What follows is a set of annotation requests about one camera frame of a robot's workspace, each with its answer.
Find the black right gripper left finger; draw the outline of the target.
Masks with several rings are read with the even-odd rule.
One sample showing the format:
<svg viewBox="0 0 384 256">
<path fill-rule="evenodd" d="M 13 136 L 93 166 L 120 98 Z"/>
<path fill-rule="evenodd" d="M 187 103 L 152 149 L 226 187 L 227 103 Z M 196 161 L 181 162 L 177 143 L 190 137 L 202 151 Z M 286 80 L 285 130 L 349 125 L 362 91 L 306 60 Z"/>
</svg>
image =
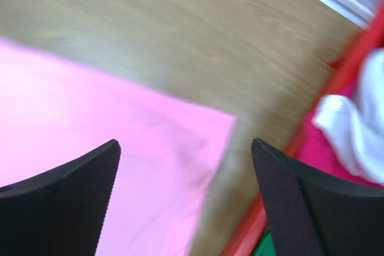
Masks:
<svg viewBox="0 0 384 256">
<path fill-rule="evenodd" d="M 95 255 L 118 170 L 110 140 L 1 188 L 1 255 Z"/>
</svg>

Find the light pink t shirt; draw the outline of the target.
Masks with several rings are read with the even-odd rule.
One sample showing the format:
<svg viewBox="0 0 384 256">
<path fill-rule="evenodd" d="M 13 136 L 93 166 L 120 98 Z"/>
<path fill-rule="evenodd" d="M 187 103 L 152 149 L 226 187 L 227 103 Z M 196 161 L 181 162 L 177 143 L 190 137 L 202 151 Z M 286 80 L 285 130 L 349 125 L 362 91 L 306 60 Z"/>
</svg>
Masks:
<svg viewBox="0 0 384 256">
<path fill-rule="evenodd" d="M 98 255 L 188 255 L 236 118 L 1 41 L 1 185 L 115 139 Z"/>
</svg>

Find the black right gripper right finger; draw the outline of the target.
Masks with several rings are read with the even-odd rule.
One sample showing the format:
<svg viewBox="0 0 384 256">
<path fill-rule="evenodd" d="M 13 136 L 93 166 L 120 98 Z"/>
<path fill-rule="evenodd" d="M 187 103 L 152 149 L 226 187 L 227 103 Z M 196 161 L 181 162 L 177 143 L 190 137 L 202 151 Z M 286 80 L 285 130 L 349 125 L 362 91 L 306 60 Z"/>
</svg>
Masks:
<svg viewBox="0 0 384 256">
<path fill-rule="evenodd" d="M 327 174 L 259 138 L 251 154 L 277 255 L 383 255 L 383 189 Z"/>
</svg>

